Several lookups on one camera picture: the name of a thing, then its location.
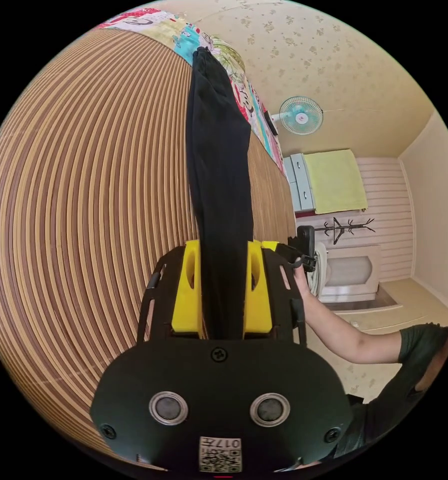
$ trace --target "brown striped fabric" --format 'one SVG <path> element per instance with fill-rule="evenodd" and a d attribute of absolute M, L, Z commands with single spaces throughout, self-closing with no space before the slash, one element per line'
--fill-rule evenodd
<path fill-rule="evenodd" d="M 89 407 L 131 347 L 161 255 L 197 237 L 185 163 L 191 67 L 93 30 L 34 79 L 0 130 L 0 358 L 55 428 L 109 453 Z M 289 186 L 252 133 L 255 237 L 295 234 Z"/>

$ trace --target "label sticker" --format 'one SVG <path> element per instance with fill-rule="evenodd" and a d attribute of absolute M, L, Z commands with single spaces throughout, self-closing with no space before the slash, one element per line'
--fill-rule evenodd
<path fill-rule="evenodd" d="M 240 438 L 200 437 L 199 469 L 201 472 L 237 473 L 242 471 Z"/>

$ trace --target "hand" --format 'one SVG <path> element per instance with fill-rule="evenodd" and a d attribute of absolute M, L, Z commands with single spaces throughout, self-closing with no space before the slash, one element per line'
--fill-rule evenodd
<path fill-rule="evenodd" d="M 294 278 L 297 287 L 300 291 L 300 296 L 304 300 L 309 295 L 312 295 L 309 284 L 307 283 L 307 277 L 305 276 L 304 267 L 301 265 L 294 270 Z"/>

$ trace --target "floral wallpaper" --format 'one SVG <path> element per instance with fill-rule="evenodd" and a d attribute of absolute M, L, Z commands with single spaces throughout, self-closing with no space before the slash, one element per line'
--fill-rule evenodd
<path fill-rule="evenodd" d="M 284 0 L 151 5 L 232 45 L 271 113 L 297 95 L 321 106 L 324 123 L 316 133 L 294 135 L 277 124 L 285 156 L 350 148 L 357 157 L 397 157 L 433 111 L 419 85 L 389 54 L 318 10 Z"/>

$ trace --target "wall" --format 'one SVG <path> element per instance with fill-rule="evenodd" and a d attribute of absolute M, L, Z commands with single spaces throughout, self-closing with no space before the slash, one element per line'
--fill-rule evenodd
<path fill-rule="evenodd" d="M 399 158 L 414 204 L 413 276 L 448 307 L 448 130 L 436 111 Z"/>
<path fill-rule="evenodd" d="M 352 149 L 356 157 L 396 158 L 432 113 L 425 93 L 387 52 L 308 6 L 262 0 L 164 0 L 153 6 L 229 42 L 271 114 L 299 95 L 321 106 L 324 123 L 312 135 L 277 125 L 284 156 Z"/>
<path fill-rule="evenodd" d="M 357 247 L 368 244 L 381 245 L 381 282 L 410 277 L 412 268 L 413 228 L 411 202 L 407 191 L 401 164 L 396 158 L 357 158 L 357 164 L 367 195 L 368 209 L 365 212 L 342 212 L 335 217 L 347 224 L 363 223 L 368 218 L 375 219 L 368 230 L 354 230 L 354 235 L 346 231 L 337 245 L 332 245 L 332 232 L 327 237 L 323 231 L 316 232 L 316 241 L 329 248 Z M 316 215 L 298 218 L 298 225 L 312 225 L 321 228 L 324 222 L 332 224 L 334 215 Z"/>

